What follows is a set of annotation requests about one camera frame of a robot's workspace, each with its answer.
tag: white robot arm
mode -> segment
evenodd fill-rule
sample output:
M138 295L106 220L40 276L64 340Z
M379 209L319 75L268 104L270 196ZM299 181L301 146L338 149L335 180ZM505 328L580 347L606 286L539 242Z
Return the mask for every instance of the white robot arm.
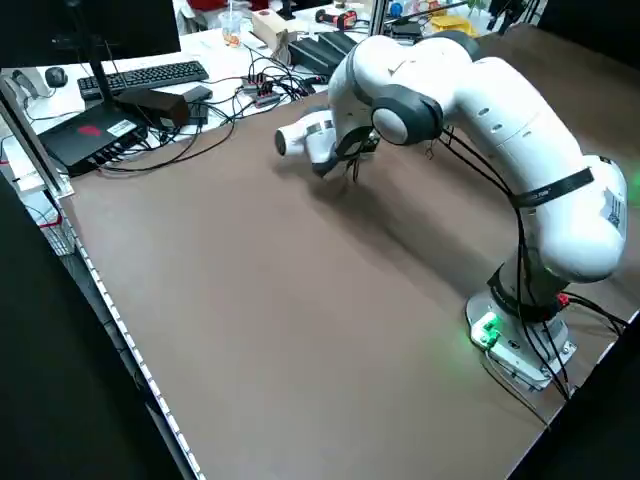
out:
M331 78L328 109L279 129L276 145L282 155L306 153L322 176L357 156L373 129L397 145L438 138L444 125L464 130L506 182L514 208L526 213L530 272L521 307L515 303L517 286L524 284L517 252L489 288L469 300L471 338L542 389L551 376L545 363L557 373L576 348L553 309L558 293L570 282L602 280L618 265L626 241L626 183L609 159L583 155L520 73L499 58L474 61L476 51L460 32L412 47L370 37ZM529 332L545 362L523 340Z

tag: keyboard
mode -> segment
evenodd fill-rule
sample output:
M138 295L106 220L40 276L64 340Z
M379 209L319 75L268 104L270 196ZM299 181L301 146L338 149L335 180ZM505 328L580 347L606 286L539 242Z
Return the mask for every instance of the keyboard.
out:
M141 68L107 75L111 93L118 95L127 88L160 88L180 83L198 82L209 78L200 62L172 63L157 67ZM78 87L83 100L102 98L96 77L78 79Z

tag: red connector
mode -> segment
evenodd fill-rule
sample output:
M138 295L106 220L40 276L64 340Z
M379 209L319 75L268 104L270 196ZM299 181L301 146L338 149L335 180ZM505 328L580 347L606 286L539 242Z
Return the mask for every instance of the red connector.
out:
M558 299L561 310L568 307L571 303L571 300L569 300L569 295L567 295L566 293L559 293L558 295L556 295L556 298Z

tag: green light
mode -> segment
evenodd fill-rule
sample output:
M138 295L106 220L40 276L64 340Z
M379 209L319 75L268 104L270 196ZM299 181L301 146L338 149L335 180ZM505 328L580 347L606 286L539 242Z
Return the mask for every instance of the green light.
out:
M493 312L485 313L471 328L471 337L476 343L491 349L500 338L500 317Z
M629 203L633 207L640 207L640 172L637 172L629 184Z

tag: brown table surface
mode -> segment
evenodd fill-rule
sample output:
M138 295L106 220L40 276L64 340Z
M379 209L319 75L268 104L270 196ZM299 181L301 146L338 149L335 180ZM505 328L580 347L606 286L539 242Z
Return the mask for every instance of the brown table surface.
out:
M635 72L529 28L483 41L585 150L632 172ZM283 161L275 128L321 101L243 120L181 165L86 175L65 210L208 478L504 477L541 425L483 370L462 311L515 248L513 213L437 147L382 144L358 185ZM624 317L639 300L631 215L621 271L575 287ZM569 324L579 384L612 337L583 311ZM552 389L534 402L561 403Z

